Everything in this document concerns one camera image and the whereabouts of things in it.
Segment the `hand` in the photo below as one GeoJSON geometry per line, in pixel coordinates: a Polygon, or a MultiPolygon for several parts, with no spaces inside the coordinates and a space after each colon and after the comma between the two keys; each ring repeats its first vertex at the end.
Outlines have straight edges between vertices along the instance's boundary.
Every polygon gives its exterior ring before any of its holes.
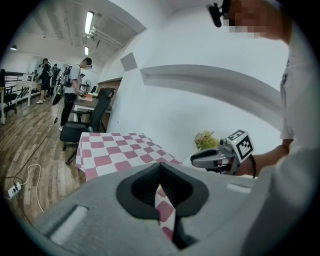
{"type": "MultiPolygon", "coordinates": [[[[232,166],[233,162],[234,162],[234,157],[229,158],[229,163],[228,165],[230,165],[230,167],[232,166]]],[[[226,175],[234,175],[233,171],[229,171],[225,173],[226,175]]],[[[235,172],[236,176],[242,176],[242,175],[254,175],[254,167],[252,165],[252,161],[250,159],[250,157],[248,157],[246,160],[244,160],[238,170],[235,172]]]]}
{"type": "Polygon", "coordinates": [[[246,160],[244,160],[240,166],[238,171],[235,173],[236,176],[242,176],[242,175],[254,175],[254,167],[252,164],[252,161],[250,157],[248,157],[246,160]]]}

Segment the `backpack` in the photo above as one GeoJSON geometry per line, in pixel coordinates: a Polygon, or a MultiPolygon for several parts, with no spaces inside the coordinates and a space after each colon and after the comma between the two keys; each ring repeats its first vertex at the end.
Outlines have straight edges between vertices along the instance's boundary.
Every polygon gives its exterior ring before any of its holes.
{"type": "Polygon", "coordinates": [[[72,86],[70,72],[72,66],[69,66],[62,74],[61,85],[70,88],[72,86]]]}

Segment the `black pants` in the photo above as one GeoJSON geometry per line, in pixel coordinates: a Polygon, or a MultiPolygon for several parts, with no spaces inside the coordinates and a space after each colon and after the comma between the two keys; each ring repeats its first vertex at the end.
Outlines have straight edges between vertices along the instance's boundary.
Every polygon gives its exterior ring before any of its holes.
{"type": "Polygon", "coordinates": [[[52,79],[51,87],[50,86],[48,87],[48,95],[50,95],[50,96],[54,95],[54,88],[56,86],[56,82],[57,82],[57,80],[52,79]]]}
{"type": "Polygon", "coordinates": [[[64,108],[61,115],[61,122],[60,125],[64,126],[65,123],[68,121],[68,118],[70,116],[70,111],[72,110],[72,107],[75,104],[75,99],[77,98],[77,95],[74,93],[65,93],[64,94],[64,108]]]}

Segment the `black cable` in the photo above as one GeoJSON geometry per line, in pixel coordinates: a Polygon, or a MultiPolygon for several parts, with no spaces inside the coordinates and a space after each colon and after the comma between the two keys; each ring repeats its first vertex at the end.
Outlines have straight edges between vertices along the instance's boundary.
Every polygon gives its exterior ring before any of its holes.
{"type": "Polygon", "coordinates": [[[16,192],[14,192],[14,193],[15,193],[17,205],[19,206],[21,212],[23,213],[23,215],[24,215],[24,217],[27,219],[27,221],[30,223],[30,225],[33,226],[33,224],[31,223],[30,219],[29,219],[29,218],[27,217],[27,215],[25,214],[24,209],[23,209],[22,207],[20,207],[20,205],[19,205],[19,200],[18,200],[18,196],[17,196],[16,192]]]}
{"type": "Polygon", "coordinates": [[[257,164],[256,164],[255,158],[252,154],[250,155],[250,159],[251,159],[252,167],[253,167],[253,178],[255,178],[256,174],[257,174],[257,164]]]}
{"type": "MultiPolygon", "coordinates": [[[[0,177],[0,179],[11,179],[14,178],[15,176],[8,176],[8,177],[0,177]]],[[[16,179],[20,180],[23,183],[23,180],[19,177],[15,177],[16,179]]]]}
{"type": "Polygon", "coordinates": [[[16,173],[16,175],[13,177],[13,184],[16,187],[16,183],[15,183],[15,179],[17,178],[17,175],[23,170],[23,168],[26,166],[26,164],[29,162],[29,160],[33,157],[33,155],[36,153],[36,151],[41,147],[42,143],[46,140],[46,138],[49,136],[49,134],[51,133],[52,129],[54,128],[55,124],[58,121],[58,115],[59,115],[59,109],[60,109],[60,105],[61,105],[61,101],[59,103],[59,108],[55,117],[55,120],[53,122],[53,125],[50,129],[50,131],[48,132],[48,134],[44,137],[44,139],[41,141],[41,143],[39,144],[39,146],[34,150],[34,152],[30,155],[30,157],[28,158],[28,160],[24,163],[24,165],[22,166],[22,168],[16,173]]]}

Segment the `fake plant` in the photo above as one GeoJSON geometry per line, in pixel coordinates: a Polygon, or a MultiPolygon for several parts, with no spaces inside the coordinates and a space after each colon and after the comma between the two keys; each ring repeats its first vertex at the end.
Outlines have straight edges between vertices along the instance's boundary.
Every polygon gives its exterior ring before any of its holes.
{"type": "Polygon", "coordinates": [[[198,133],[195,136],[195,144],[197,149],[205,150],[210,148],[217,148],[219,145],[219,140],[212,137],[214,131],[205,130],[203,133],[198,133]]]}

